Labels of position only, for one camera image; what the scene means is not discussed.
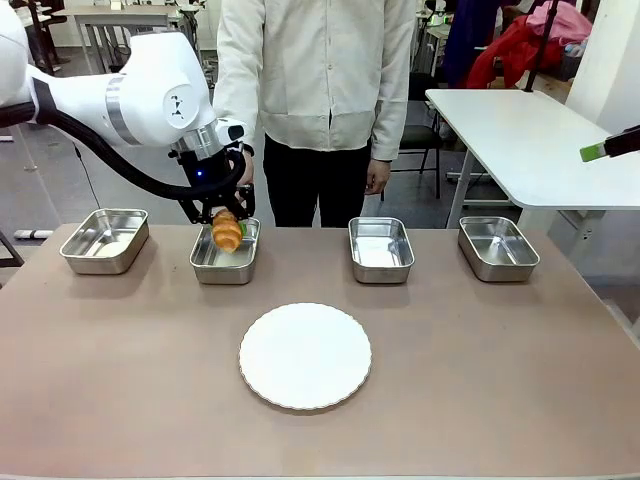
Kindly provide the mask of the person's left hand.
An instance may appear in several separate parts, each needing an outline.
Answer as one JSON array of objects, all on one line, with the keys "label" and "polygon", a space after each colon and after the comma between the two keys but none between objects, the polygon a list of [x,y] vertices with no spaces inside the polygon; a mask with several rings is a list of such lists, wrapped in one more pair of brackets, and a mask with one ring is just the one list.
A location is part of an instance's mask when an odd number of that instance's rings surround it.
[{"label": "person's left hand", "polygon": [[384,191],[391,175],[391,164],[371,159],[367,169],[366,195],[378,195]]}]

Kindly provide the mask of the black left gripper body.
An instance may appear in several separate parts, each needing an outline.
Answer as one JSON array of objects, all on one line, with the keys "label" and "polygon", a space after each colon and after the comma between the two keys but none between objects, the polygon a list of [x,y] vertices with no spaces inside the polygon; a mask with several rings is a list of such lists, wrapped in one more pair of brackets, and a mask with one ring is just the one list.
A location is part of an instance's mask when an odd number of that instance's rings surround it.
[{"label": "black left gripper body", "polygon": [[[241,145],[231,144],[215,155],[204,159],[198,159],[194,151],[176,152],[175,156],[192,187],[210,186],[219,183],[232,174],[232,164],[241,156]],[[240,213],[241,210],[236,199],[236,185],[239,179],[240,177],[222,192],[198,199],[211,201],[215,205],[214,209],[224,207],[231,213]]]}]

